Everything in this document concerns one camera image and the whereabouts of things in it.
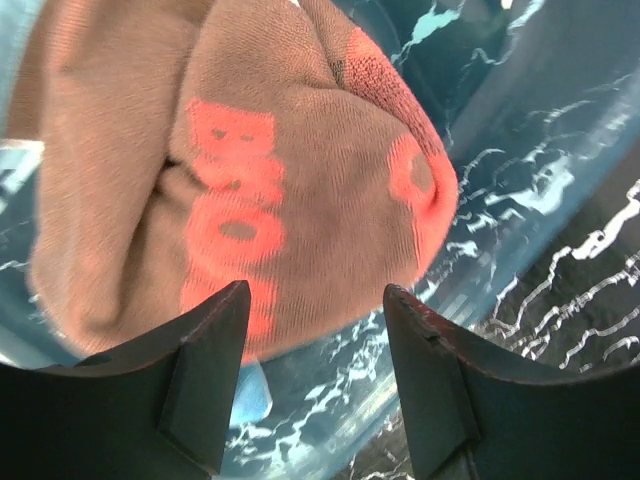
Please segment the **knit fabric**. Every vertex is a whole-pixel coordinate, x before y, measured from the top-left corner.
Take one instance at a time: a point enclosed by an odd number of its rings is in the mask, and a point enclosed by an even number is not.
[[[9,136],[45,143],[29,282],[83,354],[237,279],[244,361],[424,274],[457,184],[431,122],[329,0],[50,0]]]

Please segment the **red logo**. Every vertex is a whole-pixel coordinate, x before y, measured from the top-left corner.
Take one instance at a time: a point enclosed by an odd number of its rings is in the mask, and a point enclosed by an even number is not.
[[[189,275],[182,306],[188,311],[234,280],[251,288],[249,337],[273,327],[277,284],[256,267],[282,249],[284,226],[274,213],[283,201],[284,166],[274,156],[273,115],[193,100],[188,106],[194,170],[207,193],[187,225]]]
[[[420,189],[411,179],[413,169],[418,162],[427,164],[420,145],[410,133],[400,135],[389,150],[387,156],[391,171],[389,190],[393,197],[404,203],[413,213],[413,238],[418,260],[418,271],[421,273],[431,261],[432,252],[425,250],[430,245],[433,225],[430,222],[431,209],[435,195],[433,186],[427,191]]]

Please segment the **red lettering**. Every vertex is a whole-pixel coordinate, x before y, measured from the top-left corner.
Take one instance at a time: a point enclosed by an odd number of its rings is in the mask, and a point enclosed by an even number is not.
[[[193,100],[187,107],[193,143],[212,157],[264,156],[274,149],[275,119],[266,113],[237,110]]]
[[[282,163],[273,157],[223,158],[211,161],[199,155],[195,170],[200,180],[212,191],[254,199],[266,205],[279,205],[283,200],[280,184],[284,178]]]
[[[284,227],[275,215],[247,205],[235,195],[207,194],[192,207],[191,230],[202,242],[193,245],[192,255],[219,264],[260,262],[277,253],[284,243]],[[247,238],[226,233],[239,225],[252,230]]]
[[[246,279],[252,299],[248,337],[263,337],[273,329],[277,284],[257,278],[254,270],[280,252],[285,241],[284,226],[273,214],[283,201],[285,173],[273,154],[275,119],[199,99],[187,110],[198,151],[193,168],[208,191],[194,202],[187,225],[183,310]]]

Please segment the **blue object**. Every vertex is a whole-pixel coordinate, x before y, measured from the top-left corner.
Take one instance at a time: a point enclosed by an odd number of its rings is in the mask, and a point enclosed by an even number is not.
[[[236,428],[264,420],[273,406],[267,379],[259,363],[240,369],[229,426]]]
[[[13,0],[0,5],[0,132],[4,130],[15,72],[43,4],[44,0]]]

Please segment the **dark surface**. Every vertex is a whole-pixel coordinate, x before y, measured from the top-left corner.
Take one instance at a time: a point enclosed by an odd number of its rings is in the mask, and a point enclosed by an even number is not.
[[[640,365],[573,374],[508,352],[398,287],[384,307],[417,478],[640,476],[636,432],[621,428],[640,423]]]
[[[248,284],[239,282],[74,368],[0,364],[7,478],[206,480],[219,473],[249,303]]]
[[[446,318],[481,321],[630,148],[640,4],[629,7],[516,0],[500,54],[479,45],[467,58],[491,69],[445,128],[461,198],[445,248],[416,289]],[[454,41],[454,25],[438,32]],[[430,51],[444,48],[429,42]]]
[[[640,142],[475,331],[574,372],[640,358]]]

